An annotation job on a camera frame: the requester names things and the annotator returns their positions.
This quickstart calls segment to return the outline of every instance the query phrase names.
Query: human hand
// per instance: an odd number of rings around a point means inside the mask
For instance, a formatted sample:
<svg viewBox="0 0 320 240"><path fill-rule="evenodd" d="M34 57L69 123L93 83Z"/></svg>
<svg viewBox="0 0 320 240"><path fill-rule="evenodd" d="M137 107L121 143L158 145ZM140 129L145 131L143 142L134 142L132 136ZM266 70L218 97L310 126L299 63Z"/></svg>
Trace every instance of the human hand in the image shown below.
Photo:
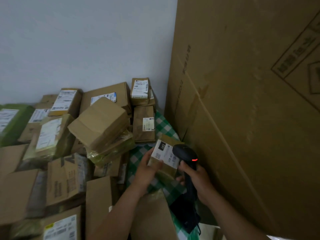
<svg viewBox="0 0 320 240"><path fill-rule="evenodd" d="M147 151L142 157L132 182L132 185L139 191L140 197L146 193L147 188L155 177L156 172L161 169L163 165L163 161L160 160L157 163L153 163L151 166L148 166L148 161L150 160L153 150L154 147Z"/></svg>
<svg viewBox="0 0 320 240"><path fill-rule="evenodd" d="M206 170L200 165L197 165L197 170L195 171L190 168L184 161L181 161L179 170L187 173L191 177L193 185L197 189L199 200L203 204L208 206L208 198L210 197L210 192L217 193L217 191L211 184ZM177 177L176 180L179 181L183 186L185 186L184 175Z"/></svg>

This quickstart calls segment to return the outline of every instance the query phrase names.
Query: handheld barcode scanner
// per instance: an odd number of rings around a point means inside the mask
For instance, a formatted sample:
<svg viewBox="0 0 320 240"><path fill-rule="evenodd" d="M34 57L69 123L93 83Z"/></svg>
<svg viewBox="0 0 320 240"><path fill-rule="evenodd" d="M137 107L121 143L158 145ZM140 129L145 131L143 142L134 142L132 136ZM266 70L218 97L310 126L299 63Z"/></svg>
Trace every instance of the handheld barcode scanner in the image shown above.
<svg viewBox="0 0 320 240"><path fill-rule="evenodd" d="M184 144L177 144L173 146L172 153L180 160L183 160L190 168L197 170L198 156L190 147ZM184 173L184 180L186 183L186 200L195 203L197 190L191 181L191 177Z"/></svg>

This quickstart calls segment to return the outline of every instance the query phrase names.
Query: checkered tablecloth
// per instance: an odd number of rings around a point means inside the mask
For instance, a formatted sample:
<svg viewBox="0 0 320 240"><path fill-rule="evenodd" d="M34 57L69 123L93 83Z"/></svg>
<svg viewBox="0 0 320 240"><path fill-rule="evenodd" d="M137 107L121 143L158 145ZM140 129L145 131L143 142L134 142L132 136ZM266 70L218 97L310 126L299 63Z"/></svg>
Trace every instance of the checkered tablecloth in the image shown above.
<svg viewBox="0 0 320 240"><path fill-rule="evenodd" d="M167 136L173 137L174 139L179 140L178 134L174 131L169 122L163 117L158 111L155 114L155 134L159 138L161 134L166 134ZM142 159L142 156L151 149L155 144L147 144L143 146L137 146L136 148L130 151L130 162L128 168L128 177L127 177L127 187L131 184L134 179L134 175L137 171L137 167ZM148 187L148 192L161 189L167 199L168 205L173 203L179 195L185 191L179 182L173 181L171 185L164 185L158 179L154 178L151 184ZM176 232L180 240L190 239L198 240L198 228L196 227L190 234L188 234L183 228L181 223L177 220L173 213L171 213L173 223L176 227Z"/></svg>

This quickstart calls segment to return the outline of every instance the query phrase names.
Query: package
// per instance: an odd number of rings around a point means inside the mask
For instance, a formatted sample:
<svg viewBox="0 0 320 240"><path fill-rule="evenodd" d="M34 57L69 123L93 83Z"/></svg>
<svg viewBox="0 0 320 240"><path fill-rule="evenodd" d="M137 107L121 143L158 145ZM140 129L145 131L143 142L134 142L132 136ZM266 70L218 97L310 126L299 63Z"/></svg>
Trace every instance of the package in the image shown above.
<svg viewBox="0 0 320 240"><path fill-rule="evenodd" d="M0 180L19 166L28 145L0 147Z"/></svg>
<svg viewBox="0 0 320 240"><path fill-rule="evenodd" d="M20 138L18 139L19 142L24 144L30 143L32 134L34 133L35 129L40 126L42 119L48 116L57 96L58 95L43 95L41 101L34 106L35 111L33 112L28 124L26 125L26 128L24 128Z"/></svg>
<svg viewBox="0 0 320 240"><path fill-rule="evenodd" d="M77 138L74 140L73 147L71 149L71 154L78 153L80 155L86 155L87 151L85 146Z"/></svg>
<svg viewBox="0 0 320 240"><path fill-rule="evenodd" d="M152 106L135 107L132 133L136 143L155 142L155 116Z"/></svg>
<svg viewBox="0 0 320 240"><path fill-rule="evenodd" d="M0 110L0 147L13 146L34 112L25 104L5 104Z"/></svg>
<svg viewBox="0 0 320 240"><path fill-rule="evenodd" d="M35 131L26 153L22 159L22 169L26 164L42 168L47 162L70 154L75 137L68 130L73 121L69 114L46 117Z"/></svg>
<svg viewBox="0 0 320 240"><path fill-rule="evenodd" d="M177 5L164 116L239 212L288 239L320 235L319 7Z"/></svg>
<svg viewBox="0 0 320 240"><path fill-rule="evenodd" d="M6 175L0 181L0 226L43 217L46 184L47 172L38 169Z"/></svg>
<svg viewBox="0 0 320 240"><path fill-rule="evenodd" d="M133 78L131 84L132 105L147 105L149 103L149 78Z"/></svg>
<svg viewBox="0 0 320 240"><path fill-rule="evenodd" d="M43 220L41 239L81 240L82 207L78 206Z"/></svg>
<svg viewBox="0 0 320 240"><path fill-rule="evenodd" d="M159 160L163 161L162 169L158 170L156 176L164 184L171 183L171 181L175 179L178 170L179 158L172 153L173 146L177 144L184 143L162 134L158 139L148 162L148 165L150 166L154 163L158 163Z"/></svg>
<svg viewBox="0 0 320 240"><path fill-rule="evenodd" d="M116 180L110 176L91 180L86 194L86 238L100 226L119 199Z"/></svg>
<svg viewBox="0 0 320 240"><path fill-rule="evenodd" d="M110 99L115 104L125 109L127 111L127 114L132 113L130 103L130 89L126 82L122 82L108 87L98 88L85 92L82 97L80 114L101 97Z"/></svg>
<svg viewBox="0 0 320 240"><path fill-rule="evenodd" d="M73 118L79 115L82 100L82 90L78 88L62 88L48 116L70 114Z"/></svg>
<svg viewBox="0 0 320 240"><path fill-rule="evenodd" d="M87 158L78 153L49 162L47 206L81 197L89 176Z"/></svg>
<svg viewBox="0 0 320 240"><path fill-rule="evenodd" d="M106 97L101 97L68 128L86 148L97 150L111 144L128 125L126 111Z"/></svg>
<svg viewBox="0 0 320 240"><path fill-rule="evenodd" d="M130 235L132 240L178 240L162 189L146 194L139 200Z"/></svg>
<svg viewBox="0 0 320 240"><path fill-rule="evenodd" d="M105 164L116 160L123 153L135 148L135 146L133 134L125 130L110 145L102 147L99 151L92 151L87 148L87 158L96 166L103 167Z"/></svg>
<svg viewBox="0 0 320 240"><path fill-rule="evenodd" d="M149 85L149 91L148 91L148 94L149 94L149 102L148 104L145 104L145 105L138 105L139 107L140 106L153 106L153 110L154 112L157 111L156 109L156 100L155 100L155 97L153 95L153 90L151 88L151 85Z"/></svg>

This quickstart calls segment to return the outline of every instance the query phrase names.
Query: white label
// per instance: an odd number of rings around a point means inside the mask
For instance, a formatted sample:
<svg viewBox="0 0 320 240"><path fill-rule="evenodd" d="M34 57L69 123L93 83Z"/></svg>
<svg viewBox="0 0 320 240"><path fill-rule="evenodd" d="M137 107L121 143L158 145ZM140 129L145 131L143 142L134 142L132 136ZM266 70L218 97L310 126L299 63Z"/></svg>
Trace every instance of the white label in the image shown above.
<svg viewBox="0 0 320 240"><path fill-rule="evenodd" d="M44 109L36 109L33 112L33 115L31 116L30 120L28 123L38 123L43 120L43 118L47 117L50 112L49 108L44 108Z"/></svg>
<svg viewBox="0 0 320 240"><path fill-rule="evenodd" d="M131 97L136 99L147 99L148 87L148 80L135 80Z"/></svg>
<svg viewBox="0 0 320 240"><path fill-rule="evenodd" d="M58 135L60 132L61 121L62 118L59 118L46 122L44 125L42 125L36 149L54 145L56 135Z"/></svg>
<svg viewBox="0 0 320 240"><path fill-rule="evenodd" d="M142 131L154 131L155 130L155 118L143 118L142 120Z"/></svg>
<svg viewBox="0 0 320 240"><path fill-rule="evenodd" d="M77 215L69 216L45 226L43 240L76 240Z"/></svg>
<svg viewBox="0 0 320 240"><path fill-rule="evenodd" d="M117 94L115 92L112 92L112 93L102 94L99 96L92 97L90 105L94 104L99 98L102 98L102 97L106 97L107 99L111 100L114 103L117 101Z"/></svg>
<svg viewBox="0 0 320 240"><path fill-rule="evenodd" d="M127 164L124 163L121 165L120 171L119 171L119 175L118 175L118 184L124 184L125 183L125 179L126 179L126 168L127 168Z"/></svg>
<svg viewBox="0 0 320 240"><path fill-rule="evenodd" d="M150 89L150 99L154 99L152 89Z"/></svg>
<svg viewBox="0 0 320 240"><path fill-rule="evenodd" d="M166 165L177 169L179 166L179 159L172 153L173 146L158 140L151 157L162 160Z"/></svg>
<svg viewBox="0 0 320 240"><path fill-rule="evenodd" d="M18 111L18 109L2 109L0 111L0 133L3 132Z"/></svg>
<svg viewBox="0 0 320 240"><path fill-rule="evenodd" d="M68 110L77 90L61 90L51 111Z"/></svg>

